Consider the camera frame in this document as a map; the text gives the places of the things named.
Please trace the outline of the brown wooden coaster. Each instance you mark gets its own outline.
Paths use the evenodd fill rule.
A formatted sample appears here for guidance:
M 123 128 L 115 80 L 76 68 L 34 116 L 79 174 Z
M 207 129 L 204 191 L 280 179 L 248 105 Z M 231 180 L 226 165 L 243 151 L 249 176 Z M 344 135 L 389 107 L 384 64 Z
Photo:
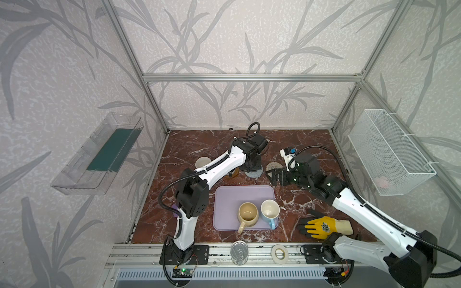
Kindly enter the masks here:
M 230 171 L 230 172 L 228 173 L 228 177 L 229 177 L 230 179 L 235 178 L 236 176 L 238 176 L 239 172 L 240 172 L 240 169 L 239 169 L 239 168 L 235 168 L 234 170 L 232 170 L 232 171 Z

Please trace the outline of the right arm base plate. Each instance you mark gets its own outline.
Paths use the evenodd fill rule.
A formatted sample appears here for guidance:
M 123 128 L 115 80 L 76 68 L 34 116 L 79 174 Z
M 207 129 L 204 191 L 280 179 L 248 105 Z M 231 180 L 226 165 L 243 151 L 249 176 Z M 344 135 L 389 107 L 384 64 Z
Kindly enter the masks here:
M 306 264 L 352 264 L 353 260 L 342 259 L 330 247 L 325 248 L 322 244 L 306 244 L 300 248 Z

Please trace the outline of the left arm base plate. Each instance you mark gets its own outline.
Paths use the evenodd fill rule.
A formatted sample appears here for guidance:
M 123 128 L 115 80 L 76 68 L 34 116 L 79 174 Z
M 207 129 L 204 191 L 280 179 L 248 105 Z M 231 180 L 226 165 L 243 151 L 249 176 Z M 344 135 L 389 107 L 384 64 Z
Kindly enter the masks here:
M 173 242 L 162 249 L 161 265 L 207 265 L 210 246 L 192 245 L 186 250 L 179 249 Z

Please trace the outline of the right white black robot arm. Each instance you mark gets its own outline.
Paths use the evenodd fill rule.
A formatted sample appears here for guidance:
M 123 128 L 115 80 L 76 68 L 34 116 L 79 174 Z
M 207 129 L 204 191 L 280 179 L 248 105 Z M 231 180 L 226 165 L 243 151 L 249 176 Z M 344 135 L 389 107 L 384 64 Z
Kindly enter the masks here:
M 378 243 L 353 240 L 347 220 L 336 220 L 311 210 L 311 218 L 297 223 L 300 234 L 322 241 L 326 259 L 339 257 L 360 262 L 389 273 L 404 288 L 422 288 L 430 278 L 453 278 L 460 269 L 435 273 L 437 254 L 455 260 L 460 255 L 440 247 L 437 238 L 424 230 L 417 232 L 398 223 L 364 200 L 347 183 L 347 176 L 326 175 L 316 157 L 305 150 L 281 150 L 286 166 L 269 164 L 266 176 L 272 185 L 296 185 L 355 220 L 379 239 Z

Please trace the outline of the white mug blue handle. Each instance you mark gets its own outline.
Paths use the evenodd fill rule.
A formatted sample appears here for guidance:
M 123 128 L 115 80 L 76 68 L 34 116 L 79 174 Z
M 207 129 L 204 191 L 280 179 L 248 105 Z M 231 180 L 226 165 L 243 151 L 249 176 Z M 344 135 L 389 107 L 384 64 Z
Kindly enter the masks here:
M 261 218 L 266 222 L 271 230 L 275 230 L 280 214 L 280 206 L 275 200 L 267 199 L 260 206 Z

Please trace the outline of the white patterned round coaster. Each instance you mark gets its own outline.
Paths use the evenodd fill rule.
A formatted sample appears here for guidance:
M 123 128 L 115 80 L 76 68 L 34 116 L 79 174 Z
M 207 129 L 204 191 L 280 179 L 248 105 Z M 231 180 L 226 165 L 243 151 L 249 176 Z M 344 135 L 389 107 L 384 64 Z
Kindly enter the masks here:
M 275 170 L 276 172 L 280 172 L 283 171 L 284 168 L 284 165 L 278 162 L 271 162 L 266 166 L 266 173 L 271 173 L 273 170 Z

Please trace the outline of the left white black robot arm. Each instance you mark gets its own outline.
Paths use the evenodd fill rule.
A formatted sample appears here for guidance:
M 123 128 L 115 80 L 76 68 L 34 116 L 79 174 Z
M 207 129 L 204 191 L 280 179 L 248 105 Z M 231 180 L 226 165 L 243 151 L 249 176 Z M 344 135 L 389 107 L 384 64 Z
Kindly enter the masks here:
M 177 219 L 176 231 L 165 241 L 179 256 L 192 251 L 198 217 L 206 210 L 209 192 L 224 176 L 239 169 L 247 174 L 262 172 L 262 155 L 268 140 L 260 135 L 261 125 L 253 122 L 246 135 L 234 138 L 229 148 L 211 163 L 195 170 L 186 169 L 158 196 L 158 204 Z

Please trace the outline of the beige mug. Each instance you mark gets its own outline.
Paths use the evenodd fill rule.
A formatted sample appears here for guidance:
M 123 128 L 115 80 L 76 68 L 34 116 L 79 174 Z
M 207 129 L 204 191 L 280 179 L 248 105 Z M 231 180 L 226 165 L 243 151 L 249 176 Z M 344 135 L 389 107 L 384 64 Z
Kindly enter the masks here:
M 253 227 L 259 220 L 259 211 L 255 204 L 243 203 L 237 212 L 239 228 L 238 234 L 242 234 L 245 228 Z

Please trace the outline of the light blue woven coaster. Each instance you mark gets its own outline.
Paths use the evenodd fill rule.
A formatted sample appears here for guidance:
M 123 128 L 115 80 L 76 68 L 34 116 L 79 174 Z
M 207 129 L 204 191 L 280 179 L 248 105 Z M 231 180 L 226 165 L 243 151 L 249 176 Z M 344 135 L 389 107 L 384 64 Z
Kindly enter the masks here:
M 259 178 L 263 174 L 263 170 L 257 170 L 257 171 L 251 171 L 251 172 L 245 172 L 246 176 L 250 178 Z

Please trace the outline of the white mug lavender handle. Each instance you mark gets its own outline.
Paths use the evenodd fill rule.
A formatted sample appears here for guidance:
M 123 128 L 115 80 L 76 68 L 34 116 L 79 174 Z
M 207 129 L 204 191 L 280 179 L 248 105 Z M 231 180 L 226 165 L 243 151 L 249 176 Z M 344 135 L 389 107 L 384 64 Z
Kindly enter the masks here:
M 209 165 L 212 162 L 212 160 L 208 157 L 200 157 L 196 160 L 195 162 L 195 167 L 196 169 L 202 168 L 206 165 Z

